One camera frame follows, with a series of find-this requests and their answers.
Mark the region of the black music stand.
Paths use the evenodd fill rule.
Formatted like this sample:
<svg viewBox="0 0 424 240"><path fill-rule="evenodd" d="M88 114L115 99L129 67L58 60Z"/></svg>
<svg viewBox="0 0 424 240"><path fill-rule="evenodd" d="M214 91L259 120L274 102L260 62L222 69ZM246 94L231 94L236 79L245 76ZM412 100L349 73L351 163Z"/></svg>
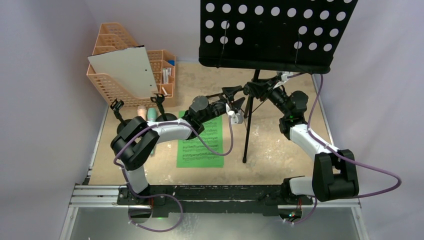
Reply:
<svg viewBox="0 0 424 240"><path fill-rule="evenodd" d="M203 0L199 62L205 67L324 75L354 0Z"/></svg>

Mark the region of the green sheet music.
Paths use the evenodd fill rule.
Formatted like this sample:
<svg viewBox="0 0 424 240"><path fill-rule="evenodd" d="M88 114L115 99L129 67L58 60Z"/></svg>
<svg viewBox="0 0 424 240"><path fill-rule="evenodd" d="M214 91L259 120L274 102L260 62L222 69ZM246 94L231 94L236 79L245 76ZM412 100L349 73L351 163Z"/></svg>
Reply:
<svg viewBox="0 0 424 240"><path fill-rule="evenodd" d="M223 149L223 118L221 116L203 124L204 131L200 137L208 145L205 147L197 138L179 140L177 142L177 168L223 168L224 157L210 151L224 153Z"/></svg>

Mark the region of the mint green toy microphone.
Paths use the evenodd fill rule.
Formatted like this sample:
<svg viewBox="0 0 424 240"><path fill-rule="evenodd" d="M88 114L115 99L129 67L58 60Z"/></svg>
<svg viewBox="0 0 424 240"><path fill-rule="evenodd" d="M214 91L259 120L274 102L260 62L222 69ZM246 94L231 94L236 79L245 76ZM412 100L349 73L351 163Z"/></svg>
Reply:
<svg viewBox="0 0 424 240"><path fill-rule="evenodd" d="M157 110L153 107L149 108L147 110L147 120L149 122L156 122L157 118L158 118Z"/></svg>

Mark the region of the pink toy microphone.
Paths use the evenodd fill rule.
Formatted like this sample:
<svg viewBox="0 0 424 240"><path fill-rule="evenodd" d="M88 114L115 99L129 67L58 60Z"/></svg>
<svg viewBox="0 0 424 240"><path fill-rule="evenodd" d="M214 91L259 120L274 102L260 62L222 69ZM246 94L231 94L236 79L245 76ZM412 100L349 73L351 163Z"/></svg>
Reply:
<svg viewBox="0 0 424 240"><path fill-rule="evenodd" d="M147 113L148 113L148 110L147 110L146 106L144 106L144 105L139 105L139 106L137 107L137 115L138 115L139 117L142 117L144 120L146 120L146 119L147 119Z"/></svg>

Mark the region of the black round microphone stand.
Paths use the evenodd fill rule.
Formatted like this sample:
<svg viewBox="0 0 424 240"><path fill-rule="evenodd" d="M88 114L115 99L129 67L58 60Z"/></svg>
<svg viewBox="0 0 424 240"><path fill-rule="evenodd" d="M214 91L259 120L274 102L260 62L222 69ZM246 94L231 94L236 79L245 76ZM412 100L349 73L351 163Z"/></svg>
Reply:
<svg viewBox="0 0 424 240"><path fill-rule="evenodd" d="M131 121L131 119L123 119L120 109L124 106L124 102L122 100L118 100L117 98L110 105L110 109L113 111L113 114L117 120L119 120L119 125L116 129L116 133L119 134L125 126Z"/></svg>

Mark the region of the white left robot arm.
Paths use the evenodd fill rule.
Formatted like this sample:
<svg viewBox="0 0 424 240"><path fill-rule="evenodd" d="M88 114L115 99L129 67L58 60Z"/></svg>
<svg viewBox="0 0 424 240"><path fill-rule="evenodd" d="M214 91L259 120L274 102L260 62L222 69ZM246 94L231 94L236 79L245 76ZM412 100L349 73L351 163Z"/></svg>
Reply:
<svg viewBox="0 0 424 240"><path fill-rule="evenodd" d="M224 87L214 102L210 102L209 96L196 96L183 117L176 120L146 121L141 116L130 120L110 144L115 154L113 162L122 170L130 199L138 205L149 199L144 164L157 144L199 138L205 129L204 123L224 114L228 116L229 125L241 124L245 98L235 100L234 96L243 90L241 85Z"/></svg>

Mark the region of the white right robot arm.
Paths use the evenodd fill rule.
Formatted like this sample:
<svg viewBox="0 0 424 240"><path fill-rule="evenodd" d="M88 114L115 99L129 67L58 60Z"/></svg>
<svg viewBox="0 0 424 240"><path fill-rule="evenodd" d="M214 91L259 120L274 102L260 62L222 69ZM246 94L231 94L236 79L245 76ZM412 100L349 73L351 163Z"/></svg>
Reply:
<svg viewBox="0 0 424 240"><path fill-rule="evenodd" d="M354 198L359 193L359 182L353 153L340 150L319 136L308 126L304 113L309 97L302 91L287 94L277 77L249 81L245 95L260 101L269 100L283 117L280 132L298 145L312 160L312 176L284 179L280 196L288 204L300 196L314 196L321 202Z"/></svg>

